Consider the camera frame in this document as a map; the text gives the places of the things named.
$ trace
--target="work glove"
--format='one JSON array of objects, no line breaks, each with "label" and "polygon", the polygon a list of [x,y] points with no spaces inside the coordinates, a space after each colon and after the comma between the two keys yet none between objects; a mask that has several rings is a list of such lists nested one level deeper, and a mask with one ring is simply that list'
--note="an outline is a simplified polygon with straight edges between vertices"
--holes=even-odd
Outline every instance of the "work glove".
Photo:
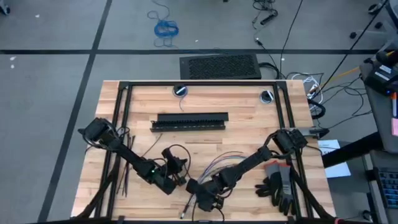
[{"label": "work glove", "polygon": [[259,197],[267,197],[271,195],[272,205],[278,206],[280,200],[279,192],[282,188],[282,182],[280,179],[279,164],[277,161],[266,165],[266,174],[267,178],[262,181],[264,184],[255,185],[257,188],[256,194]]},{"label": "work glove", "polygon": [[292,185],[290,182],[290,166],[281,164],[279,166],[280,178],[282,181],[282,190],[280,191],[279,212],[287,215],[292,207],[292,215],[295,215],[295,207],[293,203]]}]

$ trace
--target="wooden table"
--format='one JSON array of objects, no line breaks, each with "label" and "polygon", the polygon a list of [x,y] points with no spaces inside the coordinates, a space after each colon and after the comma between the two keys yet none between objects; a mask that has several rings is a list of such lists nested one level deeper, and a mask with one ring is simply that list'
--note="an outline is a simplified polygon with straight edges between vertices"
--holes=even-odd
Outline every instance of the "wooden table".
[{"label": "wooden table", "polygon": [[[96,116],[112,120],[118,81],[105,81],[99,96]],[[301,81],[287,81],[290,104],[296,127],[313,126],[307,99]],[[147,158],[161,157],[160,152],[171,144],[184,145],[192,155],[190,175],[197,178],[208,164],[218,155],[227,151],[241,151],[251,155],[262,145],[266,137],[279,128],[275,103],[265,105],[259,101],[260,92],[272,91],[270,86],[190,86],[188,95],[180,101],[171,94],[172,86],[135,86],[127,126],[136,136],[133,150],[143,154],[159,137],[159,133],[150,132],[151,120],[157,119],[158,113],[205,113],[228,112],[229,121],[224,131],[187,131],[163,133],[159,142],[146,155]],[[282,108],[285,107],[281,95]],[[285,121],[288,121],[284,109]],[[309,145],[318,147],[315,139],[307,139]],[[271,141],[270,149],[277,150]],[[172,149],[176,156],[186,158],[186,152]],[[76,193],[72,216],[78,215],[90,202],[99,187],[105,151],[90,149],[85,157],[80,183]],[[309,189],[321,205],[331,215],[335,215],[330,190],[323,168],[320,153],[309,147],[303,150],[303,163]],[[237,163],[230,160],[220,165]],[[226,220],[286,220],[277,207],[271,205],[271,199],[259,198],[255,193],[255,184],[260,184],[266,177],[264,164],[250,170],[238,182],[232,195],[224,202],[223,213]],[[177,187],[171,195],[164,194],[155,185],[149,185],[139,178],[134,170],[129,176],[128,196],[121,191],[116,196],[113,218],[124,215],[127,220],[179,220],[179,216],[190,194],[185,185]],[[302,215],[305,206],[302,193],[298,188]],[[103,214],[108,201],[104,199]],[[192,209],[185,215],[191,219]],[[195,220],[220,220],[219,211],[211,213],[195,210]]]}]

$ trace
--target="yellow cable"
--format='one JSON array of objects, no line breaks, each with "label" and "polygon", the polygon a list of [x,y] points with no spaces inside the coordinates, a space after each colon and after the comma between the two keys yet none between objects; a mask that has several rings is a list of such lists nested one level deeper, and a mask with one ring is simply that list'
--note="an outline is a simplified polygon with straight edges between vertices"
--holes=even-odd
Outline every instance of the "yellow cable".
[{"label": "yellow cable", "polygon": [[[394,50],[391,51],[391,52],[388,52],[388,53],[387,53],[387,56],[390,56],[393,52],[394,52]],[[339,78],[341,78],[341,77],[343,77],[343,76],[346,76],[346,75],[348,75],[348,74],[351,74],[351,73],[353,73],[353,72],[356,72],[356,71],[358,71],[358,70],[359,70],[359,67],[356,67],[356,68],[351,69],[350,71],[343,72],[343,73],[341,73],[340,75],[337,75],[337,76],[335,76],[335,77],[332,77],[332,78],[329,80],[329,83],[332,82],[332,81],[334,81],[334,80],[337,80],[337,79],[339,79]],[[323,86],[324,86],[325,84],[326,84],[326,83],[322,83],[322,84],[320,85],[320,88],[323,88]]]}]

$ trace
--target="floor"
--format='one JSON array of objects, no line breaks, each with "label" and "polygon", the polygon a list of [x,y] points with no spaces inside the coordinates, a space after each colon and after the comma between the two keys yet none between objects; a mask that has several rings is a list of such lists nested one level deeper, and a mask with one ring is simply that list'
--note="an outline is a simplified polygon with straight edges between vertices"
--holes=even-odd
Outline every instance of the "floor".
[{"label": "floor", "polygon": [[[257,11],[248,0],[158,1],[168,5],[169,19],[180,29],[173,41],[174,51],[154,46],[156,21],[146,14],[157,10],[163,16],[166,11],[150,1],[6,0],[11,14],[0,17],[1,223],[36,222],[44,198],[53,200],[42,217],[59,220],[70,216],[85,148],[76,130],[93,119],[103,80],[179,79],[179,57],[210,54],[218,48],[248,49],[259,53],[259,62],[271,62],[254,37],[271,49],[279,63],[299,5],[299,1],[276,0],[278,17],[256,33],[251,21]],[[372,18],[368,7],[375,2],[304,0],[285,48],[283,72],[324,72],[322,80],[326,80],[345,53],[349,55],[337,73],[372,57],[384,43],[374,35],[365,34],[356,51],[347,50],[355,41],[349,33],[364,29]],[[384,19],[386,13],[382,12],[374,22]],[[189,54],[186,49],[209,50]],[[263,79],[274,78],[265,68],[261,73]],[[330,86],[357,76],[348,75]],[[361,88],[363,84],[357,81],[353,86]],[[333,93],[328,91],[324,98]],[[364,98],[363,112],[369,110]],[[322,126],[350,117],[360,104],[358,96],[339,93],[325,104]],[[355,141],[375,130],[369,114],[331,129],[325,139]],[[59,182],[56,176],[52,178],[57,159],[61,161],[58,165],[65,159]],[[335,187],[341,183],[344,180],[330,181],[337,214],[355,216],[364,208],[346,202],[358,194],[363,197],[367,190],[359,186],[349,199],[347,191]]]}]

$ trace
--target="white paper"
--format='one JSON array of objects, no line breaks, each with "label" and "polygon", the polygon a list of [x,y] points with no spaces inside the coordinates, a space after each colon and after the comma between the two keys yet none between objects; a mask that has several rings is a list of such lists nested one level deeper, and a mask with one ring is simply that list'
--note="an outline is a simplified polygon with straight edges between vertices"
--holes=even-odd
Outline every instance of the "white paper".
[{"label": "white paper", "polygon": [[[319,149],[322,151],[322,155],[328,154],[329,152],[333,152],[334,150],[340,148],[337,140],[319,140],[318,144]],[[325,172],[327,178],[346,177],[351,175],[346,162],[326,168]]]}]

